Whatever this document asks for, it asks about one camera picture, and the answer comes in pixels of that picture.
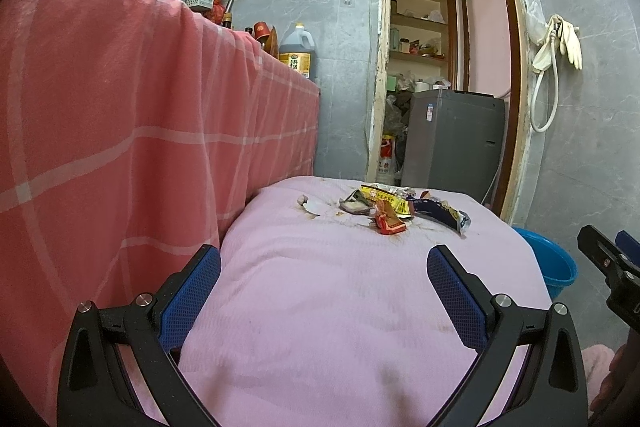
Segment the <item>person's right hand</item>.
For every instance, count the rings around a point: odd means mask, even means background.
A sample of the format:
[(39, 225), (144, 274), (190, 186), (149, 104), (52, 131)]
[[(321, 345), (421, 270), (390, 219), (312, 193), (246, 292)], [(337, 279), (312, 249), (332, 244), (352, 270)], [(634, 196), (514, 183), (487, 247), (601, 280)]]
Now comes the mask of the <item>person's right hand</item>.
[(590, 411), (602, 410), (613, 400), (616, 389), (622, 387), (631, 379), (631, 374), (639, 367), (639, 347), (630, 340), (620, 346), (615, 352), (608, 367), (608, 375), (602, 381), (600, 390), (591, 401)]

